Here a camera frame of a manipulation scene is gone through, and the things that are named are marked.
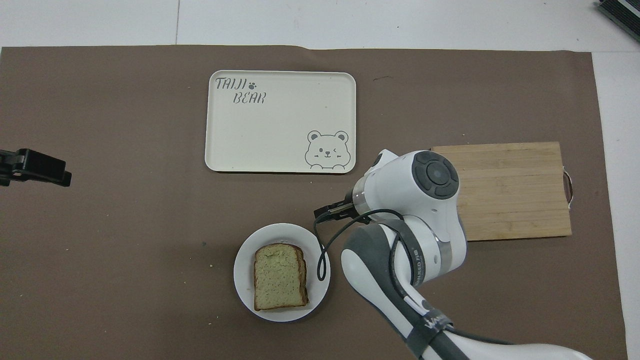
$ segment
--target wooden cutting board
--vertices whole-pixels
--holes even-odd
[[[571,235],[557,142],[438,146],[458,171],[467,240]]]

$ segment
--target table surface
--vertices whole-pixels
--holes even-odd
[[[627,191],[640,173],[640,43],[594,1],[0,2],[0,46],[157,44],[593,52],[627,351],[640,359],[640,195]]]

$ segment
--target brown mat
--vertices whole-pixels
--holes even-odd
[[[353,75],[355,169],[209,170],[207,82],[220,69]],[[590,54],[4,48],[0,136],[0,148],[61,158],[74,176],[70,188],[0,188],[3,357],[410,359],[342,276],[344,239],[330,251],[324,302],[291,324],[261,320],[239,301],[232,267],[242,241],[274,222],[309,228],[312,210],[340,200],[382,148],[559,141],[573,235],[470,243],[461,268],[420,290],[460,329],[626,358]]]

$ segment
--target bear face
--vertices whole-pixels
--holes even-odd
[[[305,160],[311,168],[344,168],[351,161],[347,149],[349,136],[344,131],[335,135],[322,135],[313,130],[307,135],[309,147]]]

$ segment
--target bear ear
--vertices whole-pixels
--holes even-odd
[[[307,135],[307,140],[309,140],[309,142],[314,141],[315,139],[317,139],[320,136],[320,133],[316,130],[312,130],[309,132],[309,134]]]
[[[338,131],[335,136],[338,137],[338,139],[342,140],[342,142],[346,143],[347,140],[349,140],[349,135],[347,135],[347,133],[345,133],[344,131]]]

